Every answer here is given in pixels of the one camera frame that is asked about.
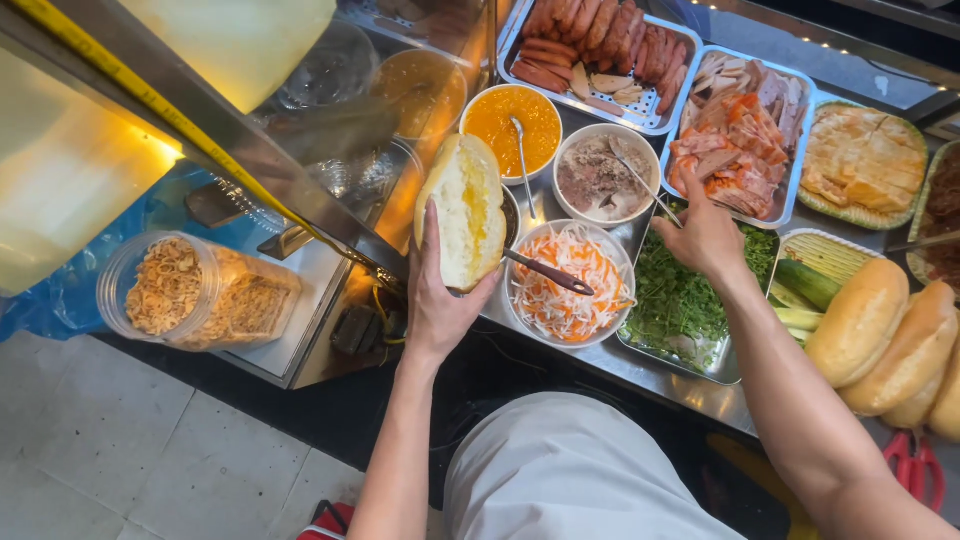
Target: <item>yellow measuring tape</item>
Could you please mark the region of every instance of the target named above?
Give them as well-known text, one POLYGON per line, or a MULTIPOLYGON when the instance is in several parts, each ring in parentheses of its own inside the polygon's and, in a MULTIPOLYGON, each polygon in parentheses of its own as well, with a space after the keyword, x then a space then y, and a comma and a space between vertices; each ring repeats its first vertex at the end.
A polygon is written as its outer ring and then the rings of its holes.
POLYGON ((234 178, 240 181, 247 190, 261 201, 278 211, 281 215, 297 225, 307 229, 318 240, 333 248, 342 257, 357 260, 343 252, 337 245, 324 238, 303 218, 294 214, 278 201, 269 191, 247 172, 230 154, 220 147, 212 138, 207 136, 196 124, 190 121, 183 113, 177 110, 169 101, 161 96, 152 86, 141 79, 130 68, 113 56, 106 47, 101 45, 84 29, 77 26, 70 17, 66 16, 47 0, 12 0, 36 22, 45 26, 50 32, 73 48, 101 71, 110 76, 120 86, 124 87, 142 101, 147 107, 163 117, 177 131, 193 142, 220 166, 224 167, 234 178))

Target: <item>scissors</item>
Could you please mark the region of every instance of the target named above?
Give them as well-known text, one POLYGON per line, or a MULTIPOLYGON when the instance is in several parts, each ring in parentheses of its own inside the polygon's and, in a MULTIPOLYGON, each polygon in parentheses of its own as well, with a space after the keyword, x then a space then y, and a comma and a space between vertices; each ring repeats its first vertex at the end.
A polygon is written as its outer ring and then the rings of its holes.
POLYGON ((883 451, 883 458, 887 464, 896 467, 897 481, 917 501, 928 506, 934 512, 940 513, 944 504, 944 493, 947 484, 944 480, 944 470, 940 461, 933 454, 930 441, 924 437, 924 429, 899 430, 883 451), (926 469, 930 469, 933 477, 933 494, 928 501, 926 497, 926 469))

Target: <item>fresh herbs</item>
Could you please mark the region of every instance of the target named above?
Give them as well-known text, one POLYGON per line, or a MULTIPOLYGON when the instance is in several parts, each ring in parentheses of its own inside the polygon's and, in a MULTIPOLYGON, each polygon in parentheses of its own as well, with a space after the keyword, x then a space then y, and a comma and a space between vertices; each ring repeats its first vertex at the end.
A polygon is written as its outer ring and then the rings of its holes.
MULTIPOLYGON (((744 256, 759 280, 771 264, 775 238, 748 225, 744 256)), ((703 370, 728 334, 727 316, 707 279, 680 264, 651 230, 636 261, 636 306, 621 330, 630 342, 677 355, 703 370)))

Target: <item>hand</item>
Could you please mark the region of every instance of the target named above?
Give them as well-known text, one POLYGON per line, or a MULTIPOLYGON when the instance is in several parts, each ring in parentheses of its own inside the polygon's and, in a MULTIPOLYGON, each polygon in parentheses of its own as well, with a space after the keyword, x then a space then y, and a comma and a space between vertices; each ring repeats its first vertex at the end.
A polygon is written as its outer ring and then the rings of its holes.
POLYGON ((493 294, 500 271, 490 272, 464 298, 450 294, 440 275, 440 227, 437 224, 437 205, 433 199, 426 203, 423 224, 423 246, 410 238, 410 313, 407 321, 407 340, 404 357, 411 362, 424 362, 436 373, 446 356, 467 334, 484 304, 493 294))
POLYGON ((703 273, 711 282, 725 274, 747 268, 743 257, 743 233, 730 214, 710 202, 704 187, 692 173, 680 169, 686 184, 689 206, 677 216, 683 229, 662 217, 654 217, 650 226, 663 237, 663 244, 684 266, 703 273))

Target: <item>glass jar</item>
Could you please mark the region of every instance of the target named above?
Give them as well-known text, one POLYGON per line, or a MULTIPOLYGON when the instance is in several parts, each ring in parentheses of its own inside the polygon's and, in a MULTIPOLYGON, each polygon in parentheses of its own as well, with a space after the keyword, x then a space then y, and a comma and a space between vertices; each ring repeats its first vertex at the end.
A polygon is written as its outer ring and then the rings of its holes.
POLYGON ((299 295, 290 270, 179 232, 131 238, 97 281, 97 307, 111 329, 190 352, 279 338, 299 295))

